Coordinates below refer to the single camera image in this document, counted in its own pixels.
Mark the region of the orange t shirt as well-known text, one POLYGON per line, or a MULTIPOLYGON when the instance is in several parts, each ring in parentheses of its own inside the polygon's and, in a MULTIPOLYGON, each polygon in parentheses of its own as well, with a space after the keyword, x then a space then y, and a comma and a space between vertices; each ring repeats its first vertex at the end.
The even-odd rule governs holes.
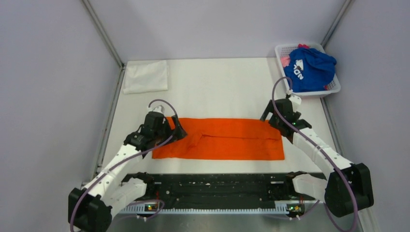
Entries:
POLYGON ((152 158, 284 160, 282 136, 266 121, 245 118, 180 118, 187 136, 152 152, 152 158))

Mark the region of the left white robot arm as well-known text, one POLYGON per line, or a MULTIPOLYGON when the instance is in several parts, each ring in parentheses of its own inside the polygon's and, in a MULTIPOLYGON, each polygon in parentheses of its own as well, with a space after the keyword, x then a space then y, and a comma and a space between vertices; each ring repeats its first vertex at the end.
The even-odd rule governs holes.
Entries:
POLYGON ((149 152, 186 136, 177 114, 167 119, 161 110, 148 112, 143 124, 126 136, 106 167, 85 186, 69 193, 70 231, 105 232, 113 218, 134 200, 151 199, 155 194, 153 184, 139 177, 123 184, 123 179, 149 152))

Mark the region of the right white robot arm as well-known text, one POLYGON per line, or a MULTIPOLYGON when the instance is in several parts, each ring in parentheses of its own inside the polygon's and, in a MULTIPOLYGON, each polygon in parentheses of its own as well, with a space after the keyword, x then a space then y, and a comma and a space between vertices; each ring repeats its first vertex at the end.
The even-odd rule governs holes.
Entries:
POLYGON ((283 186, 285 196, 289 199, 297 199, 301 194, 313 197, 324 202, 338 218, 372 207, 374 195, 369 168, 346 159, 322 140, 295 110, 300 103, 297 96, 270 100, 260 118, 265 121, 268 114, 272 114, 269 125, 307 155, 324 175, 320 179, 303 171, 289 173, 283 186))

